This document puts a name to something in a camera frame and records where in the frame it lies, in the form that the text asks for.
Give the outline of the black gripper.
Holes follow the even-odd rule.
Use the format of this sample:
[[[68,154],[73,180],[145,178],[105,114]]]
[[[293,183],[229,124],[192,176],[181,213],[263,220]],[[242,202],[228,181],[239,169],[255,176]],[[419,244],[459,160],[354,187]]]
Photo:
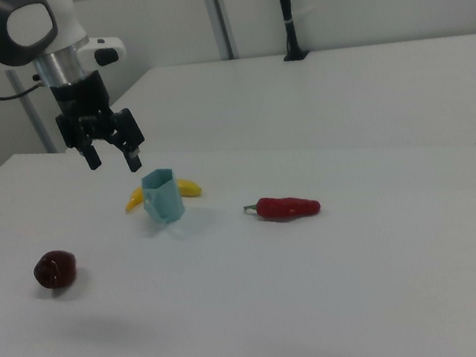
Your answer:
[[[100,73],[94,71],[79,81],[51,88],[61,114],[55,118],[68,149],[77,149],[91,170],[101,159],[91,139],[103,140],[121,150],[132,173],[142,167],[140,145],[145,137],[127,108],[113,113],[109,94]]]

